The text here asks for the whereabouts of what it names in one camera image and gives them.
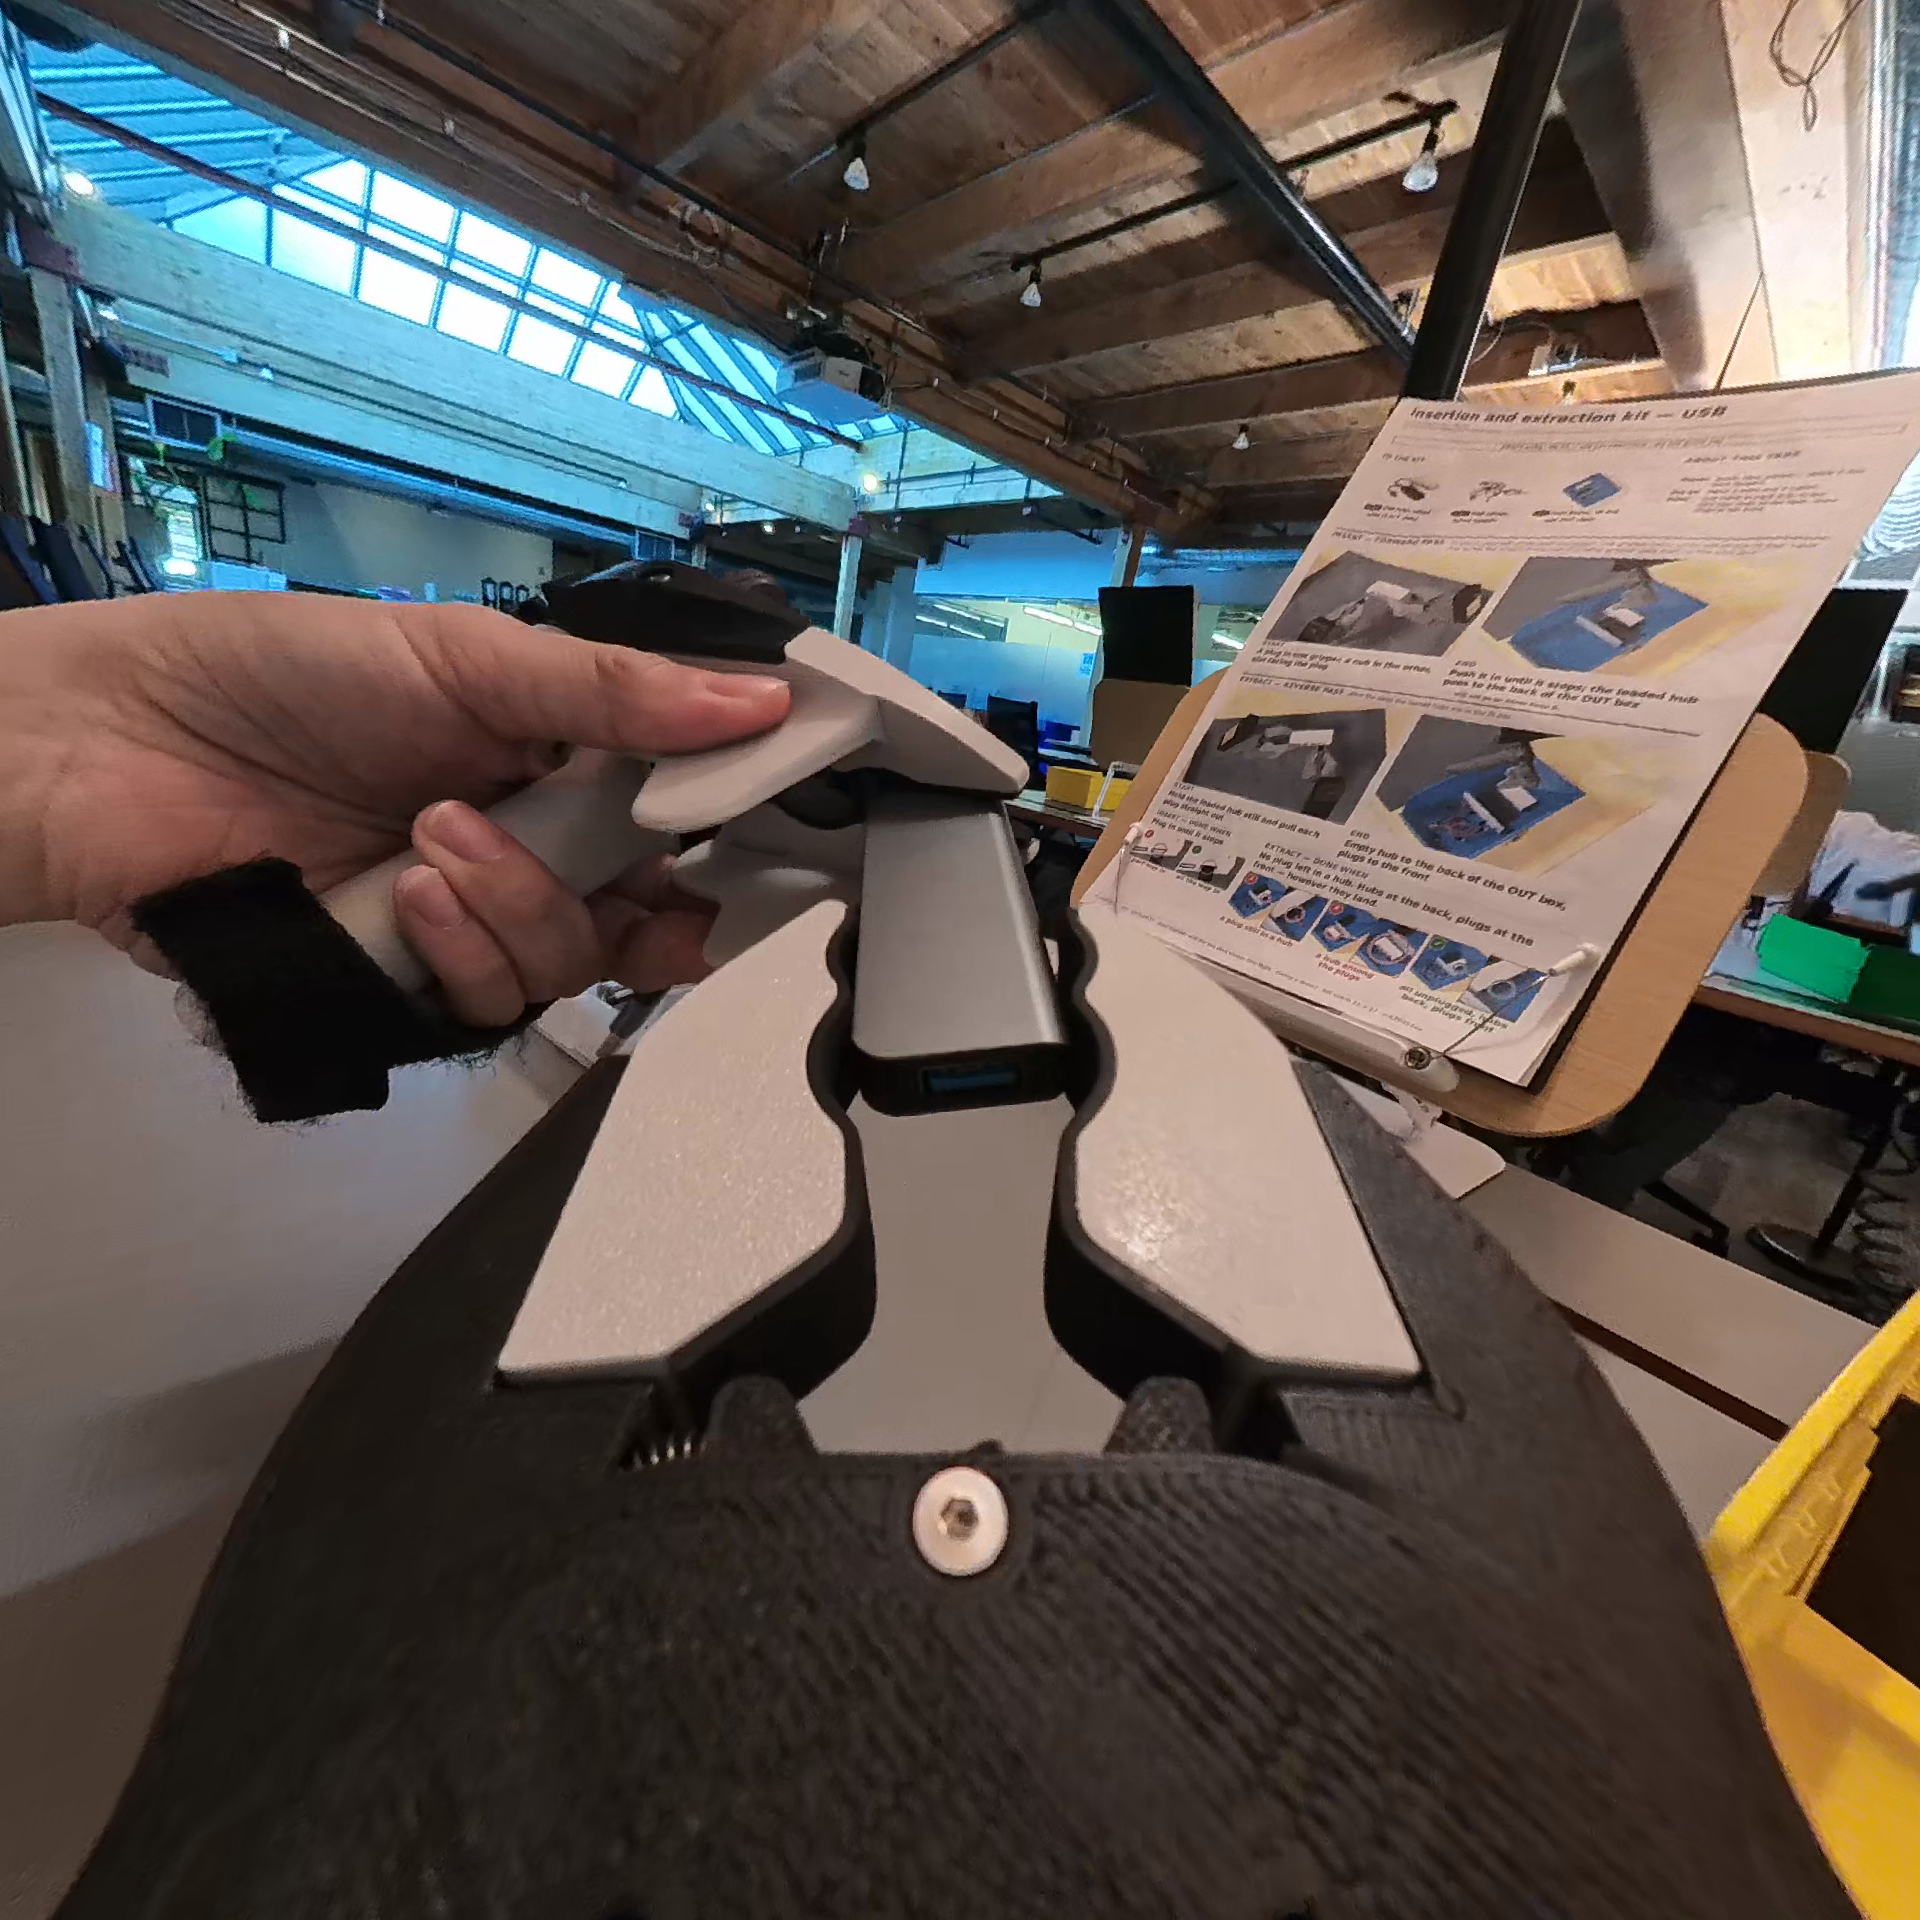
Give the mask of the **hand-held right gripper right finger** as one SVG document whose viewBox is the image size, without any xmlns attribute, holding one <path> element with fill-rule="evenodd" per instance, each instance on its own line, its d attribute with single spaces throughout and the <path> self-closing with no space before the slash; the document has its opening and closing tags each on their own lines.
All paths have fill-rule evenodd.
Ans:
<svg viewBox="0 0 1920 1920">
<path fill-rule="evenodd" d="M 1288 1048 L 1096 908 L 1061 938 L 1048 1325 L 1102 1383 L 1409 1383 L 1421 1362 Z"/>
</svg>

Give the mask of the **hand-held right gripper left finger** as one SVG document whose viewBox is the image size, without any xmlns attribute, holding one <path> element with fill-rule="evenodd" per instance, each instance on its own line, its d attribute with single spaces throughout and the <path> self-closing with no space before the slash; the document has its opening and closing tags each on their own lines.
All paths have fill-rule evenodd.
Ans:
<svg viewBox="0 0 1920 1920">
<path fill-rule="evenodd" d="M 845 1086 L 850 911 L 811 905 L 636 1041 L 503 1379 L 827 1379 L 876 1311 Z"/>
</svg>

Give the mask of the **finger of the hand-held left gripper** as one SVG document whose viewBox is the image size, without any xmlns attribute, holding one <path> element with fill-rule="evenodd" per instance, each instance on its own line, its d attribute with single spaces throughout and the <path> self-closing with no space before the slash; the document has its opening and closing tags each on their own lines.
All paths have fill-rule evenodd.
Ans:
<svg viewBox="0 0 1920 1920">
<path fill-rule="evenodd" d="M 1014 798 L 1024 756 L 876 654 L 806 628 L 782 650 L 780 751 L 796 780 L 876 769 L 958 793 Z"/>
<path fill-rule="evenodd" d="M 676 888 L 713 908 L 702 947 L 722 968 L 821 901 L 859 893 L 865 828 L 728 822 L 674 862 Z"/>
</svg>

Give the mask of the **grey slim usb hub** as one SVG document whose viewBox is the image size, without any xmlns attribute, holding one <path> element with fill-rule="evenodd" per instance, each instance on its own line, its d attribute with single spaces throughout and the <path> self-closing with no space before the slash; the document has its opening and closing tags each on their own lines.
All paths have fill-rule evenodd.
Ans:
<svg viewBox="0 0 1920 1920">
<path fill-rule="evenodd" d="M 997 798 L 869 793 L 850 1039 L 859 1091 L 885 1115 L 1061 1091 L 1053 972 Z"/>
</svg>

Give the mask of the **yellow plastic bin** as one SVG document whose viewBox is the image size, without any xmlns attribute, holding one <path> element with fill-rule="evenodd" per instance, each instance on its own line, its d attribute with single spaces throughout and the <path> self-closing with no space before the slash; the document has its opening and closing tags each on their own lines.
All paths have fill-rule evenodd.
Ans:
<svg viewBox="0 0 1920 1920">
<path fill-rule="evenodd" d="M 1907 1299 L 1711 1526 L 1703 1557 L 1768 1735 L 1863 1915 L 1918 1913 L 1918 1683 L 1811 1610 L 1889 1404 L 1918 1401 Z"/>
</svg>

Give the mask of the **person's left hand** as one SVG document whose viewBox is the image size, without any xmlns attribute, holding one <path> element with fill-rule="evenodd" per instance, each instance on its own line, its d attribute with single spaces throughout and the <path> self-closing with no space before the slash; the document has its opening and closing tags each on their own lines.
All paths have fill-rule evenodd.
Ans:
<svg viewBox="0 0 1920 1920">
<path fill-rule="evenodd" d="M 567 750 L 753 737 L 785 684 L 471 604 L 198 589 L 3 615 L 2 921 L 78 924 L 150 972 L 138 900 L 256 857 L 324 893 L 400 857 L 395 925 L 448 1014 L 694 982 L 707 911 L 663 862 L 582 895 L 485 816 Z"/>
</svg>

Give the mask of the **tan cardboard box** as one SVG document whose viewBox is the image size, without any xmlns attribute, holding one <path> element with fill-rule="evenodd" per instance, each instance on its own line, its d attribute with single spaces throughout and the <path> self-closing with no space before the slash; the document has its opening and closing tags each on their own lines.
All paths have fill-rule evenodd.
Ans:
<svg viewBox="0 0 1920 1920">
<path fill-rule="evenodd" d="M 1098 765 L 1139 764 L 1187 696 L 1186 684 L 1102 676 L 1092 687 L 1086 754 Z"/>
</svg>

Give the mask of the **black monitor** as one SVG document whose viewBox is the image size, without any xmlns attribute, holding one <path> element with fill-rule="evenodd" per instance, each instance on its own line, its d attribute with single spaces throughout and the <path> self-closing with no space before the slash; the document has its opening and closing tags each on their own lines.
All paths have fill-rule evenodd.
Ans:
<svg viewBox="0 0 1920 1920">
<path fill-rule="evenodd" d="M 1191 585 L 1100 587 L 1100 678 L 1186 692 L 1191 684 L 1195 615 Z"/>
</svg>

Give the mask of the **white card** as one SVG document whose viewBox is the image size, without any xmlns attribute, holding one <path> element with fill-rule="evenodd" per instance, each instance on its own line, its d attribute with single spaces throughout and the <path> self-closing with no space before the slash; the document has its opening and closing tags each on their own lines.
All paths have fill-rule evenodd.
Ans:
<svg viewBox="0 0 1920 1920">
<path fill-rule="evenodd" d="M 1466 1198 L 1507 1169 L 1495 1148 L 1453 1126 L 1435 1103 L 1403 1090 L 1394 1099 L 1403 1114 L 1403 1149 L 1450 1198 Z"/>
</svg>

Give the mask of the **ceiling projector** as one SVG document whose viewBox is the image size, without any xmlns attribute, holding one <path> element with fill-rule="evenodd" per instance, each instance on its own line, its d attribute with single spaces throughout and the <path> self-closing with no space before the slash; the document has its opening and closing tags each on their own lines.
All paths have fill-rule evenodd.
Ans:
<svg viewBox="0 0 1920 1920">
<path fill-rule="evenodd" d="M 820 426 L 851 426 L 888 411 L 890 382 L 859 351 L 803 347 L 774 361 L 776 406 Z"/>
</svg>

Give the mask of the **printed instruction sheet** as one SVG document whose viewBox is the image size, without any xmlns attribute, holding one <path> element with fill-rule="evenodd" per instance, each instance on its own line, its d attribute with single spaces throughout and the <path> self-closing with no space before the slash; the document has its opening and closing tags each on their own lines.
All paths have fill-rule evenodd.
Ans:
<svg viewBox="0 0 1920 1920">
<path fill-rule="evenodd" d="M 1530 1083 L 1915 444 L 1914 369 L 1401 397 L 1092 900 Z"/>
</svg>

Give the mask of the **green plastic bin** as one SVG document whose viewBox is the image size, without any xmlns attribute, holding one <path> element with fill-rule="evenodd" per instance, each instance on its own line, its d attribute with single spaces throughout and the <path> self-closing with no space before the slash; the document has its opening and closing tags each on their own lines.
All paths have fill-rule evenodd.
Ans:
<svg viewBox="0 0 1920 1920">
<path fill-rule="evenodd" d="M 1904 935 L 1861 938 L 1835 924 L 1776 913 L 1759 928 L 1756 963 L 1774 982 L 1832 1001 L 1856 1020 L 1918 1024 L 1918 956 Z"/>
</svg>

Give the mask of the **black bin divider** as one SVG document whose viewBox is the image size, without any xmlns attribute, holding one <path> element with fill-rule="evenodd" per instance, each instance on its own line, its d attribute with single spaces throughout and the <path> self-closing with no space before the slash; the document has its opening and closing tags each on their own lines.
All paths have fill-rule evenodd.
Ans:
<svg viewBox="0 0 1920 1920">
<path fill-rule="evenodd" d="M 1866 1479 L 1809 1592 L 1811 1611 L 1918 1683 L 1918 1401 L 1876 1428 Z"/>
</svg>

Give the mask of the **black pole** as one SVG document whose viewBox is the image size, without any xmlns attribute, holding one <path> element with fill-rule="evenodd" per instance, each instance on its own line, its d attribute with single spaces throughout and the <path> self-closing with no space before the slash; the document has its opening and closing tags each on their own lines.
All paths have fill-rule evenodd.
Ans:
<svg viewBox="0 0 1920 1920">
<path fill-rule="evenodd" d="M 1438 256 L 1401 395 L 1452 402 L 1524 200 L 1579 1 L 1526 1 L 1502 38 L 1466 178 Z"/>
</svg>

